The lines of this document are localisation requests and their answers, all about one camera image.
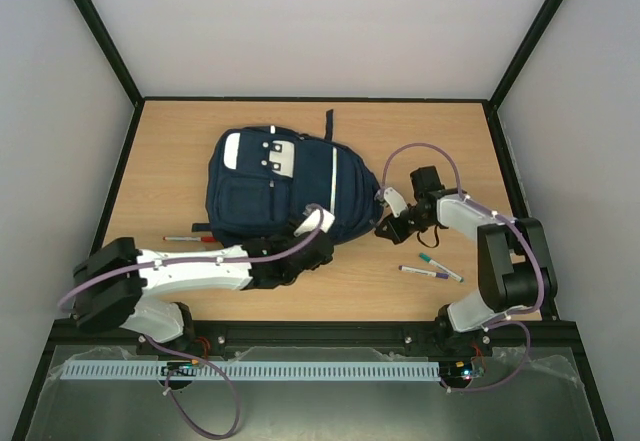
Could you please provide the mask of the navy blue student backpack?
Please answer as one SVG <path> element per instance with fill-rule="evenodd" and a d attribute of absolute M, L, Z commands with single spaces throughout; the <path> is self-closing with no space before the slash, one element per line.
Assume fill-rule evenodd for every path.
<path fill-rule="evenodd" d="M 334 141 L 333 127 L 328 110 L 321 137 L 276 125 L 224 132 L 208 163 L 208 220 L 192 232 L 235 245 L 283 232 L 310 204 L 328 211 L 336 244 L 370 232 L 383 214 L 379 182 L 356 152 Z"/>

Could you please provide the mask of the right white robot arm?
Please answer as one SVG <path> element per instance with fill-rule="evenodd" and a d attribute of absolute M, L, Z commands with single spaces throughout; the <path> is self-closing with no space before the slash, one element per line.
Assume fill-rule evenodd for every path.
<path fill-rule="evenodd" d="M 484 332 L 533 313 L 555 297 L 557 282 L 538 220 L 504 216 L 464 191 L 445 188 L 433 166 L 412 172 L 411 183 L 413 204 L 392 187 L 376 194 L 391 211 L 376 227 L 376 236 L 400 244 L 430 228 L 452 229 L 476 246 L 477 288 L 438 311 L 432 337 L 439 351 L 462 351 Z"/>

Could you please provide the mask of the purple marker pen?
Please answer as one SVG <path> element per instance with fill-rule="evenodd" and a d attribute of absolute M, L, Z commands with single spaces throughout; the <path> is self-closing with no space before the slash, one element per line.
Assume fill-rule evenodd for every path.
<path fill-rule="evenodd" d="M 432 277 L 432 278 L 438 278 L 438 279 L 449 279 L 450 278 L 448 273 L 443 273 L 443 272 L 438 272 L 438 271 L 433 271 L 433 270 L 426 270 L 426 269 L 421 269 L 421 268 L 415 268 L 415 267 L 410 267 L 410 266 L 406 266 L 406 265 L 400 265 L 400 266 L 398 266 L 398 269 L 401 272 L 419 274 L 419 275 L 429 276 L 429 277 Z"/>

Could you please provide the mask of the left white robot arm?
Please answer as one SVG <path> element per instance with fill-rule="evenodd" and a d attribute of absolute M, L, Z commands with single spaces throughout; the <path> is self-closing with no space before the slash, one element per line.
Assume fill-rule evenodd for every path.
<path fill-rule="evenodd" d="M 324 232 L 259 238 L 200 254 L 139 249 L 133 238 L 122 237 L 75 267 L 66 300 L 82 333 L 122 328 L 180 349 L 194 337 L 192 316 L 168 296 L 288 286 L 301 273 L 330 263 L 333 254 Z"/>

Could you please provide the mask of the black aluminium frame rail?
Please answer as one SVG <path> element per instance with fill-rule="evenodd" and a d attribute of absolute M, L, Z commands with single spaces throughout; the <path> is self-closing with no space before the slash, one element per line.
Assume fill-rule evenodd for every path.
<path fill-rule="evenodd" d="M 170 349 L 191 350 L 198 337 L 207 339 L 214 356 L 250 347 L 367 347 L 405 353 L 407 356 L 449 356 L 466 353 L 475 343 L 484 346 L 516 346 L 524 342 L 523 329 L 515 321 L 485 333 L 482 329 L 457 333 L 445 328 L 444 321 L 425 322 L 250 322 L 194 321 L 186 328 L 186 343 L 174 340 Z M 582 349 L 576 323 L 568 321 L 522 321 L 529 330 L 531 344 L 537 347 L 572 347 Z M 103 333 L 79 331 L 72 319 L 56 320 L 46 347 L 57 345 L 133 345 L 140 334 L 123 328 Z"/>

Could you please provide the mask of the green marker pen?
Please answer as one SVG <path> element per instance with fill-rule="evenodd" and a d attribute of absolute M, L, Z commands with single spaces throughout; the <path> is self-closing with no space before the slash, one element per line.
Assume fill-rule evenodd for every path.
<path fill-rule="evenodd" d="M 419 257 L 423 261 L 425 261 L 426 263 L 430 264 L 431 266 L 434 266 L 434 267 L 438 268 L 443 273 L 447 274 L 450 278 L 456 280 L 457 282 L 459 282 L 459 283 L 463 283 L 464 282 L 464 277 L 463 276 L 457 274 L 456 272 L 454 272 L 450 268 L 444 266 L 442 263 L 434 260 L 432 257 L 428 256 L 427 254 L 420 253 Z"/>

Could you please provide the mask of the red pen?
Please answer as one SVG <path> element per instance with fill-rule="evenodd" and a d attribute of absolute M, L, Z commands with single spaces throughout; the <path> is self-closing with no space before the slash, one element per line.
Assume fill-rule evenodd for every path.
<path fill-rule="evenodd" d="M 166 242 L 202 242 L 202 243 L 216 243 L 217 239 L 213 236 L 163 236 L 163 241 Z"/>

